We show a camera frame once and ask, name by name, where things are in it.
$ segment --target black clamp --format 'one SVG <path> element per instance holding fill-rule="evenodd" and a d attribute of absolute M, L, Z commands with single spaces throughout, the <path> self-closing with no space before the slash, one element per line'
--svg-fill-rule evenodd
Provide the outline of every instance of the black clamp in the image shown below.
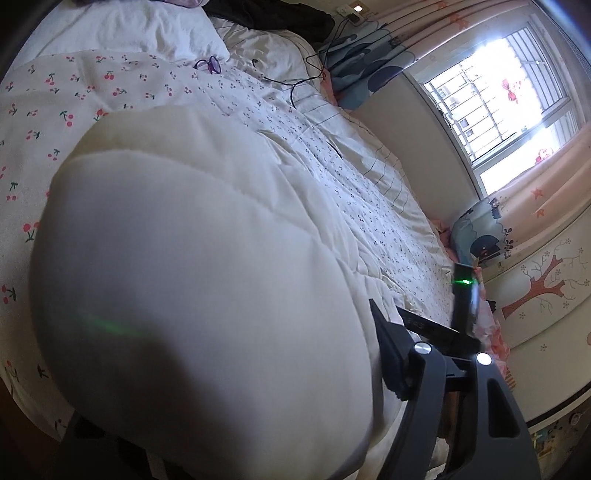
<path fill-rule="evenodd" d="M 492 358 L 473 337 L 479 290 L 456 265 L 451 328 L 398 309 L 390 323 L 370 300 L 386 387 L 408 404 L 378 480 L 423 480 L 444 398 L 459 393 L 456 428 L 441 480 L 540 480 L 525 420 Z M 425 339 L 415 343 L 408 330 Z"/>

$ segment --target electrical outlet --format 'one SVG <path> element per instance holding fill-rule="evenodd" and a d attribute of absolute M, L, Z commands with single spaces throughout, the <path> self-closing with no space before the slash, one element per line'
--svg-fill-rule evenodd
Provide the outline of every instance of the electrical outlet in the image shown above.
<path fill-rule="evenodd" d="M 355 15 L 358 17 L 357 12 L 355 12 L 350 5 L 341 5 L 340 7 L 337 7 L 336 12 L 343 18 L 347 18 L 349 15 Z"/>

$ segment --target pink curtain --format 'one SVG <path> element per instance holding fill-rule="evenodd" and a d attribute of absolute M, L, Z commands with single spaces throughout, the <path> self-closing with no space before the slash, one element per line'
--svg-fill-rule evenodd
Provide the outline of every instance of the pink curtain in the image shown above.
<path fill-rule="evenodd" d="M 552 157 L 493 194 L 515 225 L 512 264 L 541 248 L 591 205 L 591 124 Z"/>
<path fill-rule="evenodd" d="M 485 279 L 517 265 L 591 205 L 591 124 L 553 156 L 475 204 L 454 224 L 462 262 Z"/>
<path fill-rule="evenodd" d="M 390 9 L 320 49 L 341 107 L 356 109 L 404 69 L 465 30 L 528 0 L 422 0 Z"/>

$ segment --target star print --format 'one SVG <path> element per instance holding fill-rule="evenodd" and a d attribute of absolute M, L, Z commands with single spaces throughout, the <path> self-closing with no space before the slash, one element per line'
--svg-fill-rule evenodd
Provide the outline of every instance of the star print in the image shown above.
<path fill-rule="evenodd" d="M 460 30 L 465 30 L 465 29 L 467 29 L 470 26 L 470 22 L 467 21 L 467 20 L 464 20 L 458 14 L 450 15 L 449 20 L 451 21 L 451 23 L 458 24 L 459 27 L 460 27 Z"/>

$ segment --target white pillow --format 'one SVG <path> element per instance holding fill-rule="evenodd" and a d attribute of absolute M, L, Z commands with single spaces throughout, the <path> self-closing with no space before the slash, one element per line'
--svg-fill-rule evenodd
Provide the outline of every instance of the white pillow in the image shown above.
<path fill-rule="evenodd" d="M 203 8 L 148 0 L 77 7 L 64 0 L 31 34 L 12 68 L 44 55 L 93 49 L 146 52 L 168 61 L 230 58 Z"/>

